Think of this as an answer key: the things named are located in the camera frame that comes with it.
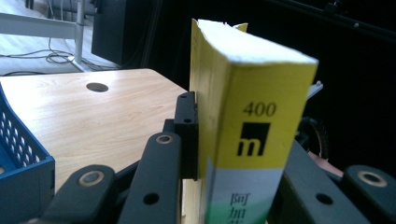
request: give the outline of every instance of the yellow book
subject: yellow book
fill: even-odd
[[[264,223],[318,66],[244,30],[192,20],[200,223]]]

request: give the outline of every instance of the gray floor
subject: gray floor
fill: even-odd
[[[1,1],[0,12],[36,18],[46,18],[47,8],[46,0],[35,0],[33,9],[25,7],[25,0],[7,0]],[[54,11],[54,14],[57,20],[63,18],[64,21],[71,21],[72,16],[74,16],[74,18],[76,17],[76,14],[72,15],[68,12],[61,13],[60,11]],[[116,67],[114,63],[91,54],[93,17],[87,16],[84,21],[84,25],[82,57],[91,63],[105,66],[106,68]],[[80,70],[71,63],[49,63],[45,58],[26,59],[26,57],[48,56],[51,53],[49,51],[50,48],[74,54],[75,43],[72,39],[52,38],[50,40],[45,37],[0,34],[0,55],[3,55],[0,56],[0,76],[9,75],[10,73],[13,75],[26,75],[80,72]],[[45,51],[24,56],[23,59],[4,57],[4,55],[26,54],[39,50]],[[62,58],[53,59],[57,62],[64,62]],[[94,67],[93,69],[87,67],[87,69],[88,71],[95,71],[95,69],[102,69],[102,67]]]

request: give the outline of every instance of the blue plastic crate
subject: blue plastic crate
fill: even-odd
[[[0,83],[0,223],[39,217],[54,184],[55,159],[11,109]]]

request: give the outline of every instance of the number 400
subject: number 400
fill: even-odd
[[[250,102],[244,109],[244,113],[247,113],[249,116],[267,116],[272,117],[276,112],[276,104],[269,103],[265,104],[264,102]]]

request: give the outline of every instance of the wooden tabletop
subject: wooden tabletop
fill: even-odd
[[[54,157],[55,190],[84,166],[103,164],[117,172],[138,161],[185,92],[148,69],[0,81],[12,109]]]

